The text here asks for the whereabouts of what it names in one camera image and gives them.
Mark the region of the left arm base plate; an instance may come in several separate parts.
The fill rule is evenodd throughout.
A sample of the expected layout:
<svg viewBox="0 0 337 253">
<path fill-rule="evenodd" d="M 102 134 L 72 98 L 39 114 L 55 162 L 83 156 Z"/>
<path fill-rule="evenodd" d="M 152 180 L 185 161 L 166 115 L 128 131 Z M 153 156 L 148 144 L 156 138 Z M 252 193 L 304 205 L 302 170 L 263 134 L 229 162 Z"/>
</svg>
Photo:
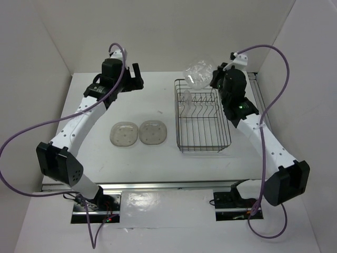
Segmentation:
<svg viewBox="0 0 337 253">
<path fill-rule="evenodd" d="M 122 195 L 117 193 L 110 195 L 110 197 L 113 199 L 113 203 L 105 200 L 102 206 L 97 206 L 85 200 L 90 223 L 102 223 L 104 219 L 106 219 L 106 223 L 120 222 Z M 87 223 L 86 209 L 82 198 L 78 194 L 64 194 L 63 198 L 73 202 L 71 224 Z"/>
</svg>

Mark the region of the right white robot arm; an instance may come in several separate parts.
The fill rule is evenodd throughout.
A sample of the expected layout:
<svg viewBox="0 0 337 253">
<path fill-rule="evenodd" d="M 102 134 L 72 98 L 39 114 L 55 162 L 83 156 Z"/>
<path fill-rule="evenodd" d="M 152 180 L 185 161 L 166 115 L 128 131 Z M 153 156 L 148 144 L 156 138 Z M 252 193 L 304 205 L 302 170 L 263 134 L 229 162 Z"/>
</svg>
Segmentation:
<svg viewBox="0 0 337 253">
<path fill-rule="evenodd" d="M 252 143 L 265 158 L 263 196 L 278 206 L 305 192 L 310 166 L 288 153 L 245 95 L 247 81 L 242 70 L 222 63 L 213 71 L 210 86 L 218 90 L 226 118 Z"/>
</svg>

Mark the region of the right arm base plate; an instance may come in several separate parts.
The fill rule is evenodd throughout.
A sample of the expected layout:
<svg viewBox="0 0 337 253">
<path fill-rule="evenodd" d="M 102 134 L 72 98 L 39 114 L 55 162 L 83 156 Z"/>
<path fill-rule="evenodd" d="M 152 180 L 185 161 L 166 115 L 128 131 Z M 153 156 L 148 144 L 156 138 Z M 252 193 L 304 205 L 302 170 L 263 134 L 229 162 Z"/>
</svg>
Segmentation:
<svg viewBox="0 0 337 253">
<path fill-rule="evenodd" d="M 245 180 L 234 183 L 229 191 L 213 193 L 213 199 L 209 201 L 209 204 L 215 208 L 216 221 L 248 220 L 257 198 L 242 197 L 237 187 L 243 182 Z"/>
</svg>

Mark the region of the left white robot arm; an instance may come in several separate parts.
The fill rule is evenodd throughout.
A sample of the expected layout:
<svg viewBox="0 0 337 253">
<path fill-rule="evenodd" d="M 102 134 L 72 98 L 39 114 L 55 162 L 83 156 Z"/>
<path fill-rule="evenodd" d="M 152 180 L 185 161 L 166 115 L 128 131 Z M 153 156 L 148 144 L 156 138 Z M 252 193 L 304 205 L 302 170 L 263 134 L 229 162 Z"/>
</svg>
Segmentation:
<svg viewBox="0 0 337 253">
<path fill-rule="evenodd" d="M 36 148 L 42 174 L 78 192 L 92 210 L 114 209 L 118 205 L 113 197 L 104 194 L 101 186 L 84 174 L 84 168 L 76 157 L 91 128 L 117 95 L 143 89 L 139 65 L 134 63 L 132 68 L 134 76 L 131 76 L 129 67 L 123 66 L 122 60 L 105 59 L 101 73 L 86 88 L 76 116 L 49 143 L 41 142 Z"/>
</svg>

